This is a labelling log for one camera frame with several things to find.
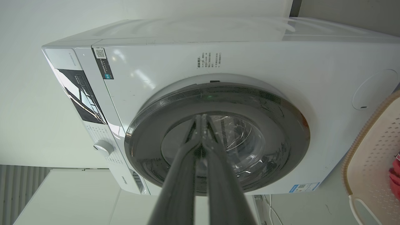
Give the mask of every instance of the qr code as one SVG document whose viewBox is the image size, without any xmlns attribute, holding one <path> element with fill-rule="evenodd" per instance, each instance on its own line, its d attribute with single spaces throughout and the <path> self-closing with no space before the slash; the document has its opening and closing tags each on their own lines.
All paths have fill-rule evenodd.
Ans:
<svg viewBox="0 0 400 225">
<path fill-rule="evenodd" d="M 93 48 L 93 50 L 94 50 L 94 54 L 96 55 L 96 58 L 107 59 L 104 48 Z"/>
</svg>

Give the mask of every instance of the front-loading washing machine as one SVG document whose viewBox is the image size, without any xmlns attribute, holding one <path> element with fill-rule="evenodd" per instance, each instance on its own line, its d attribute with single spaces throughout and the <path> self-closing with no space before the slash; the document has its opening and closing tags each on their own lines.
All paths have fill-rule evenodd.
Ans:
<svg viewBox="0 0 400 225">
<path fill-rule="evenodd" d="M 121 188 L 151 195 L 203 113 L 246 194 L 313 191 L 400 71 L 399 38 L 311 18 L 125 20 L 42 49 Z"/>
</svg>

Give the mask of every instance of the corrugated metal panel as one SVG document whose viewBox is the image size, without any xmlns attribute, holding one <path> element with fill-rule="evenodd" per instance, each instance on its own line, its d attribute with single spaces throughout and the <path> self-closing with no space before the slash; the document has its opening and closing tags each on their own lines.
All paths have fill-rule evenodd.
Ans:
<svg viewBox="0 0 400 225">
<path fill-rule="evenodd" d="M 12 225 L 50 169 L 0 165 L 0 222 Z"/>
</svg>

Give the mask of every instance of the beige plastic basket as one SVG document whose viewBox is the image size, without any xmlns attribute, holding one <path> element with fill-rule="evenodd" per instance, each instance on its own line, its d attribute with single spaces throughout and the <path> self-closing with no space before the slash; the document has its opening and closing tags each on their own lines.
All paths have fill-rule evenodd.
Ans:
<svg viewBox="0 0 400 225">
<path fill-rule="evenodd" d="M 350 208 L 360 201 L 381 225 L 400 224 L 400 202 L 389 186 L 389 168 L 400 151 L 400 91 L 390 95 L 360 131 L 343 162 L 342 178 Z"/>
</svg>

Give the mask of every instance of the brand logo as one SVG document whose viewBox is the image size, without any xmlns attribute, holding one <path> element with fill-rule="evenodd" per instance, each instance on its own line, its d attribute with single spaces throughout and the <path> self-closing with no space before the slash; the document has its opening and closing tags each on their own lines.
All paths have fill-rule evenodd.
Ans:
<svg viewBox="0 0 400 225">
<path fill-rule="evenodd" d="M 124 180 L 125 184 L 127 185 L 128 183 L 126 182 L 126 180 L 125 180 L 124 176 L 122 176 L 122 179 Z"/>
<path fill-rule="evenodd" d="M 72 60 L 72 63 L 74 64 L 74 66 L 76 66 L 75 61 L 74 61 L 74 58 L 72 57 L 71 53 L 69 53 L 69 54 L 70 54 L 70 58 L 71 58 L 71 60 Z"/>
</svg>

